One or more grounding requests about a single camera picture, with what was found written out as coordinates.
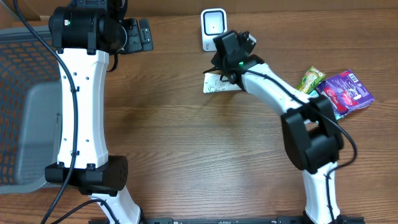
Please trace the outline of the white tube gold cap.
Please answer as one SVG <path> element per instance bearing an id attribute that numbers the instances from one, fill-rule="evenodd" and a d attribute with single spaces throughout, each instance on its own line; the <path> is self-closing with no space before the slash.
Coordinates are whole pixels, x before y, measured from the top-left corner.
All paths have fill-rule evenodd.
<path id="1" fill-rule="evenodd" d="M 241 88 L 237 84 L 231 84 L 226 77 L 220 74 L 205 73 L 203 82 L 203 92 L 216 93 L 222 91 L 240 91 Z"/>

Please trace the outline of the green yellow drink pouch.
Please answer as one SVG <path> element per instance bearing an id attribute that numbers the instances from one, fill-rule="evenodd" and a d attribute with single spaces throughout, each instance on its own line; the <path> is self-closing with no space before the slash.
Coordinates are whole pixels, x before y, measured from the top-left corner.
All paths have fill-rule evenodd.
<path id="1" fill-rule="evenodd" d="M 326 74 L 312 66 L 296 86 L 298 91 L 309 94 L 325 79 Z"/>

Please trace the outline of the teal wipes packet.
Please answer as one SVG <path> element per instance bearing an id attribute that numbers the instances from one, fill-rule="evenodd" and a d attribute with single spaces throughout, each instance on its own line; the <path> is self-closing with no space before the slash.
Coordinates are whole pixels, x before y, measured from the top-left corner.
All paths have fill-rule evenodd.
<path id="1" fill-rule="evenodd" d="M 310 95 L 312 98 L 317 98 L 317 97 L 320 96 L 319 92 L 317 92 L 316 90 L 311 91 L 311 92 L 309 93 L 309 95 Z M 340 115 L 340 114 L 338 114 L 338 113 L 335 113 L 335 118 L 336 118 L 336 120 L 343 119 L 343 115 Z"/>

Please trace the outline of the purple pad package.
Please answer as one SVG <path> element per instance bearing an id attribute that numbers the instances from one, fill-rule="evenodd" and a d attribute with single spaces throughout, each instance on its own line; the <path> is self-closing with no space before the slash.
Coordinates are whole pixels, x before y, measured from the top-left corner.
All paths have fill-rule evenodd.
<path id="1" fill-rule="evenodd" d="M 352 70 L 323 80 L 317 91 L 329 98 L 334 114 L 339 117 L 366 108 L 375 100 Z"/>

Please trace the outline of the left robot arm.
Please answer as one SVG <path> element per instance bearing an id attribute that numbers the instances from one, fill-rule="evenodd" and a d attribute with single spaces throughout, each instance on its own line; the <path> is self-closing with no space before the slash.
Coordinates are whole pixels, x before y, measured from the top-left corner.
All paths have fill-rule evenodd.
<path id="1" fill-rule="evenodd" d="M 126 19 L 126 1 L 73 1 L 49 20 L 62 85 L 62 133 L 45 179 L 90 197 L 106 223 L 144 223 L 126 187 L 128 161 L 112 156 L 104 137 L 104 84 L 111 55 L 153 48 L 148 21 Z"/>

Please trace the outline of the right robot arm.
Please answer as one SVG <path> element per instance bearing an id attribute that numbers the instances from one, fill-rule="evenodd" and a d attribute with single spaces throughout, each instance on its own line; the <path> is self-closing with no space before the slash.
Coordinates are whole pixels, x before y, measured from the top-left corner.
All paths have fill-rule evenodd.
<path id="1" fill-rule="evenodd" d="M 214 70 L 261 99 L 280 117 L 286 154 L 303 174 L 305 221 L 336 223 L 340 209 L 334 178 L 343 138 L 329 99 L 323 95 L 313 98 L 279 78 L 252 53 L 256 39 L 249 32 L 229 30 L 213 42 Z"/>

